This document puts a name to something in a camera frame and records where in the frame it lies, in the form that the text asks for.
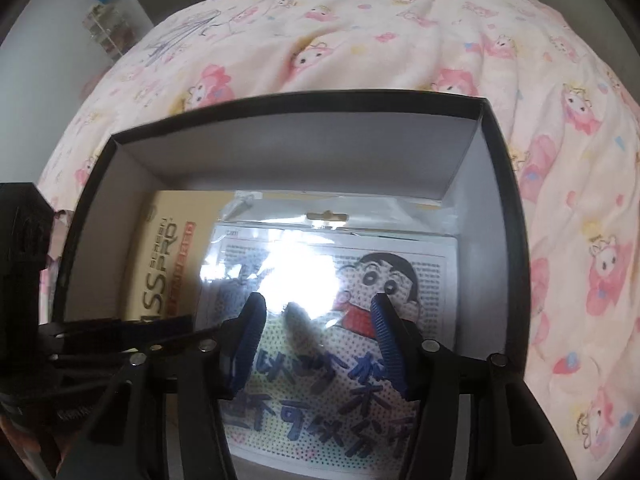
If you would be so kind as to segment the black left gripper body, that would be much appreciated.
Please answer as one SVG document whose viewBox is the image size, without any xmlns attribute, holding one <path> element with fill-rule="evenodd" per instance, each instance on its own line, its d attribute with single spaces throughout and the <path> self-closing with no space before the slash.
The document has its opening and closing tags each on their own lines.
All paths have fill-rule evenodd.
<svg viewBox="0 0 640 480">
<path fill-rule="evenodd" d="M 52 443 L 82 428 L 94 446 L 164 440 L 164 399 L 180 396 L 181 439 L 222 445 L 214 381 L 219 346 L 191 318 L 37 322 L 54 213 L 31 183 L 1 187 L 1 411 L 16 431 Z"/>
</svg>

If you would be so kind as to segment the pink cartoon print blanket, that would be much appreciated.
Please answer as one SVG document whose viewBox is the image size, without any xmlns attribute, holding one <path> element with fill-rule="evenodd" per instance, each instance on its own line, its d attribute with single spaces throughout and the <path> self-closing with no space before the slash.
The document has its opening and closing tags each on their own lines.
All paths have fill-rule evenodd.
<svg viewBox="0 0 640 480">
<path fill-rule="evenodd" d="M 639 107 L 537 0 L 206 0 L 102 78 L 38 186 L 76 206 L 107 139 L 225 99 L 394 88 L 484 96 L 508 144 L 532 256 L 526 382 L 581 479 L 639 418 Z"/>
</svg>

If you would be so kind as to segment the black open storage box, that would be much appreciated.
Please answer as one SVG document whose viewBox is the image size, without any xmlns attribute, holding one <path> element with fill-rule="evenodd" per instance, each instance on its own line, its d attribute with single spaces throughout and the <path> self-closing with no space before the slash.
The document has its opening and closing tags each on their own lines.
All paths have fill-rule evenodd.
<svg viewBox="0 0 640 480">
<path fill-rule="evenodd" d="M 143 199 L 161 188 L 310 191 L 452 200 L 459 356 L 503 354 L 522 375 L 529 331 L 526 225 L 486 100 L 348 90 L 225 102 L 108 140 L 76 206 L 53 303 L 59 321 L 117 309 Z"/>
</svg>

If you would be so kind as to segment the cartoon bead kit package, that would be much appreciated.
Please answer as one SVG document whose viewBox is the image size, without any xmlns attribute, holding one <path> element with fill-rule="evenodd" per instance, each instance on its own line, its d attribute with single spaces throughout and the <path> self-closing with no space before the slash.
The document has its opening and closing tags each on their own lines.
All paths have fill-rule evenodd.
<svg viewBox="0 0 640 480">
<path fill-rule="evenodd" d="M 210 192 L 196 322 L 267 318 L 250 376 L 221 405 L 238 474 L 393 479 L 416 404 L 388 378 L 370 317 L 388 297 L 423 336 L 454 339 L 458 219 L 399 197 Z"/>
</svg>

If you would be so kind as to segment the yellow screen protector box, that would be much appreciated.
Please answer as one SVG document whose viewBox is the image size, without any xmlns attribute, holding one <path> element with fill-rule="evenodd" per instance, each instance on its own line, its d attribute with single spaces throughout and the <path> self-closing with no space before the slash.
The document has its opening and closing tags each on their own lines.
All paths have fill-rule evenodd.
<svg viewBox="0 0 640 480">
<path fill-rule="evenodd" d="M 120 314 L 126 321 L 191 315 L 216 222 L 234 194 L 158 191 L 145 203 L 129 247 Z"/>
</svg>

